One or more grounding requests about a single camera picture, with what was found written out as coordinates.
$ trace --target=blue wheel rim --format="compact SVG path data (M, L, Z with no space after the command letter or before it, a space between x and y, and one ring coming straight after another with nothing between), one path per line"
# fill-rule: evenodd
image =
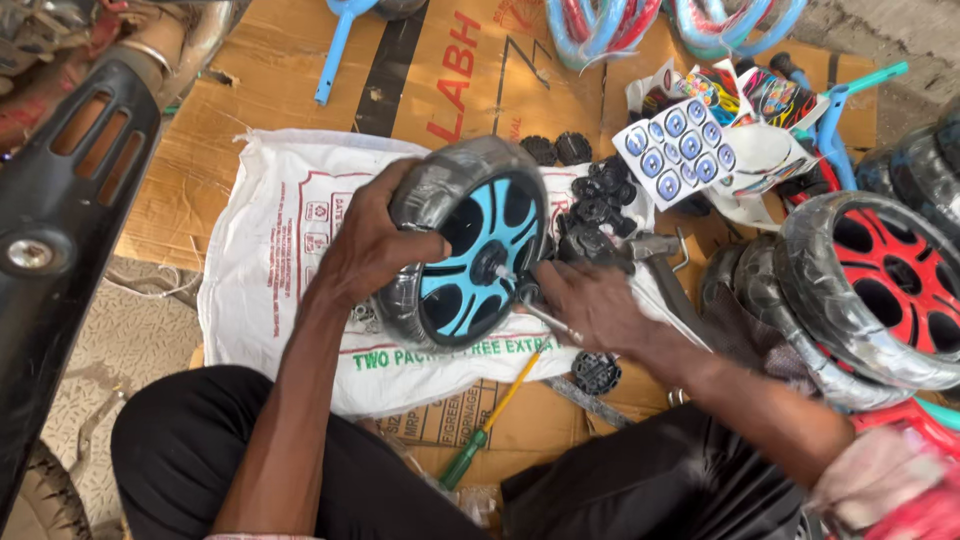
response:
M471 278L470 270L477 263L481 251L493 242L499 242L506 252L504 265L511 271L515 271L517 257L523 248L531 241L535 241L536 236L541 232L542 227L538 219L539 205L522 189L520 191L526 196L524 204L529 205L529 209L519 224L508 224L507 205L511 202L516 203L516 196L510 197L508 192L515 182L516 180L510 178L498 178L470 193L469 199L480 208L482 216L482 221L467 224L468 227L480 227L476 239L462 253L457 253L455 248L454 254L446 260L423 265L420 276L421 304L430 301L432 297L436 298L435 295L441 294L441 290L444 294L450 294L453 292L452 288L459 289L460 304L452 319L441 323L428 321L429 326L433 327L433 332L440 338L467 338L471 330L476 331L486 326L480 323L490 320L491 317L484 316L476 320L476 316L481 307L488 306L488 301L492 299L499 303L496 309L498 313L510 305L514 293L511 283L502 279L494 279L490 284L478 283Z

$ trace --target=red text labh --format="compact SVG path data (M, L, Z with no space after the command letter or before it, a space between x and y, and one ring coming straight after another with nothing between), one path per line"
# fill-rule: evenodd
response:
M457 113L457 123L452 132L433 122L427 122L426 124L426 131L449 143L460 140L460 131L464 127L464 102L460 100L460 93L464 88L470 87L469 79L470 76L473 75L473 51L470 49L477 48L477 41L476 39L470 38L468 32L471 28L476 29L477 33L480 32L480 23L477 21L460 12L455 12L453 16L460 21L461 27L460 30L457 30L456 27L451 28L450 35L463 42L467 47L461 48L456 44L446 47L446 51L444 51L444 67L467 77L467 80L451 81L448 79L440 79L437 81L437 90L446 96L446 99L450 100L450 103L459 111Z

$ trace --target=blue eye sticker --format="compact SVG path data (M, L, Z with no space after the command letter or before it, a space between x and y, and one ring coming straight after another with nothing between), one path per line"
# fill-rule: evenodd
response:
M697 100L691 101L690 105L686 106L686 114L696 126L703 124L704 120L707 119L707 110L704 108L704 104Z
M663 124L666 126L666 132L669 133L670 136L680 136L686 129L684 112L679 109L673 109L666 115L666 120Z
M680 137L680 153L688 160L696 158L703 147L703 143L700 142L700 136L693 130L686 132L684 136Z
M733 168L736 166L736 154L733 153L733 148L729 144L721 144L720 148L717 148L717 158L720 161L720 164L723 165L723 168L727 169L727 172L732 172Z
M650 138L654 139L655 142L663 142L665 139L663 136L663 126L657 122L650 122L650 125L647 126L647 130L650 131Z
M663 170L663 155L660 153L660 150L656 148L648 150L647 153L643 155L643 158L640 159L640 170L648 177L656 178L660 171Z
M717 163L710 154L700 156L694 168L697 171L697 178L704 184L709 184L717 176Z
M704 126L704 140L710 146L716 146L720 142L720 128L713 122L707 122Z
M643 154L643 151L647 148L647 134L643 131L643 128L640 126L633 128L627 135L624 146L627 147L627 152L630 152L633 157Z
M700 179L697 178L696 171L686 162L680 165L680 178L684 179L684 182L690 187L695 187L697 183L700 182Z
M677 193L680 193L680 179L677 178L677 173L673 172L673 169L667 170L657 180L657 193L664 201L672 201L677 197Z
M673 143L665 143L663 145L663 153L666 155L666 158L674 164L680 163L680 151L677 150L677 147L674 146Z

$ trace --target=concrete floor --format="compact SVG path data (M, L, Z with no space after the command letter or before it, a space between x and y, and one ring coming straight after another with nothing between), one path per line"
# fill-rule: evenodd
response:
M184 283L195 276L183 274ZM174 276L155 264L115 258L108 279L157 293L173 288ZM118 391L131 395L153 380L186 369L201 343L196 285L176 298L144 298L107 282L97 291L41 435L70 471L96 540L121 536L109 438L122 400L114 396ZM78 465L84 423L90 444Z
M932 121L960 83L960 39L953 26L958 23L960 0L909 5L899 0L810 0L794 37L866 56L879 65L910 61L910 73L880 91L878 143L885 144ZM171 279L153 264L127 259L115 260L111 271L144 292L156 292L158 285L169 288L159 280ZM70 467L77 459L81 425L98 409L105 413L92 431L85 470L75 480L98 540L117 537L120 516L108 441L121 405L109 400L117 389L135 392L187 367L201 342L195 304L191 294L148 299L105 283L87 316L43 438Z

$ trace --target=shirt sleeve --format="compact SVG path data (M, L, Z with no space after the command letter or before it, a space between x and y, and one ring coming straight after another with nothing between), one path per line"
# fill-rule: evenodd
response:
M869 528L940 484L949 467L915 452L896 429L867 430L830 464L808 504L852 530Z

